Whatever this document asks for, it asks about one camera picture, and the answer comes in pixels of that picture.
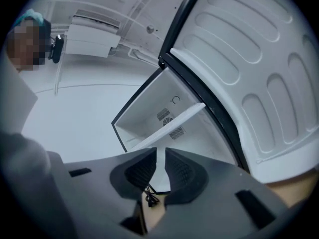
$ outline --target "wooden surface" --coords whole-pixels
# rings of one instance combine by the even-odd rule
[[[318,171],[315,169],[295,178],[270,183],[267,186],[286,203],[288,207],[306,199],[313,191],[318,180]]]
[[[312,192],[318,180],[319,173],[316,170],[312,170],[303,175],[295,178],[271,183],[267,186],[274,191],[288,207],[298,203],[299,201],[306,199]],[[165,214],[164,207],[164,195],[156,195],[159,199],[159,204],[155,207],[149,208],[148,203],[145,200],[146,194],[142,195],[142,207],[144,212],[144,218],[147,230],[150,231],[156,226],[160,219]]]

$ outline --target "ventilation grille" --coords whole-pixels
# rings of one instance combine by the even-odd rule
[[[167,115],[169,115],[169,114],[170,114],[169,110],[166,109],[166,108],[164,108],[163,110],[161,110],[161,111],[158,113],[157,117],[158,117],[159,121],[161,121],[163,118],[165,118],[165,117],[166,117]]]
[[[179,127],[177,128],[176,130],[174,130],[172,133],[170,133],[170,137],[173,139],[173,140],[176,140],[177,138],[179,138],[180,136],[182,136],[184,134],[184,130]]]
[[[173,119],[172,118],[166,118],[163,120],[163,126],[165,126],[166,124],[170,123]]]
[[[119,21],[117,21],[117,20],[115,20],[113,18],[107,17],[105,15],[102,15],[102,14],[99,14],[99,13],[96,13],[96,12],[88,11],[88,10],[79,9],[79,10],[76,11],[74,16],[75,17],[93,19],[93,20],[105,23],[107,25],[111,25],[111,26],[113,26],[113,27],[115,27],[117,29],[120,28],[120,24],[121,24]]]

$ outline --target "person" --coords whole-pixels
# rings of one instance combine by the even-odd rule
[[[19,72],[43,64],[49,48],[50,27],[46,27],[43,16],[33,9],[15,21],[5,42],[6,55]]]
[[[21,133],[37,101],[36,94],[20,77],[22,70],[43,64],[50,50],[51,24],[30,9],[7,34],[0,54],[0,130]]]

